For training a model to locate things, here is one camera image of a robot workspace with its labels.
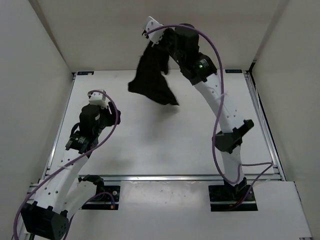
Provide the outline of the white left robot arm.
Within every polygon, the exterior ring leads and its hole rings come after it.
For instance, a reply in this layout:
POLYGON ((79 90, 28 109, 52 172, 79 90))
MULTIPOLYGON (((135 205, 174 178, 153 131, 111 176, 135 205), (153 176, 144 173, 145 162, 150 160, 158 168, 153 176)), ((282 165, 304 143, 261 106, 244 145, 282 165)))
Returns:
POLYGON ((112 101, 93 100, 81 109, 79 122, 72 127, 65 145, 61 166, 30 193, 33 202, 25 202, 19 211, 28 233, 48 240, 64 239, 75 213, 88 201, 108 194, 100 176, 79 177, 78 173, 101 145, 102 131, 119 125, 120 116, 112 101))

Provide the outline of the black skirt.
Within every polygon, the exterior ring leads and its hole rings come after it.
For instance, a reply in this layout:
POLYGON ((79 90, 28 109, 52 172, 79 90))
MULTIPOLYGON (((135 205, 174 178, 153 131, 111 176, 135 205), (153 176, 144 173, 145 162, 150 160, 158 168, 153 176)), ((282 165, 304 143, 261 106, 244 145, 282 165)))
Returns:
POLYGON ((178 106, 179 103, 169 88, 164 75, 169 73, 171 32, 168 28, 163 32, 158 44, 150 41, 145 48, 136 69, 135 77, 128 83, 128 91, 143 95, 160 105, 178 106))

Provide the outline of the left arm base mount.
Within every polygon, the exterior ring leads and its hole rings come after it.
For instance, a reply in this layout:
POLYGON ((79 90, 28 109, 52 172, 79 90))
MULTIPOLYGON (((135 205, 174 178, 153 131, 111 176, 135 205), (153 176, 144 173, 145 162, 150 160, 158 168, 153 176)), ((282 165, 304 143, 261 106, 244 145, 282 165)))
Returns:
POLYGON ((93 200, 85 203, 81 210, 103 210, 116 211, 119 209, 121 183, 120 182, 105 182, 104 195, 96 196, 93 200))

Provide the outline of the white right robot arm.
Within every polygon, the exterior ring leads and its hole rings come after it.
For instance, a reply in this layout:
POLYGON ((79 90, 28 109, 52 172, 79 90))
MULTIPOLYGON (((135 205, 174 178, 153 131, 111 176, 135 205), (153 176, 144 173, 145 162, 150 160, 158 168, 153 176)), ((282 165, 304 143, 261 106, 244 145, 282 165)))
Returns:
POLYGON ((178 64, 182 75, 203 96, 216 120, 212 136, 213 161, 223 178, 224 193, 238 199, 247 185, 242 170, 243 136, 253 128, 251 119, 238 113, 224 90, 223 69, 199 50, 199 32, 190 24, 164 28, 159 46, 178 64))

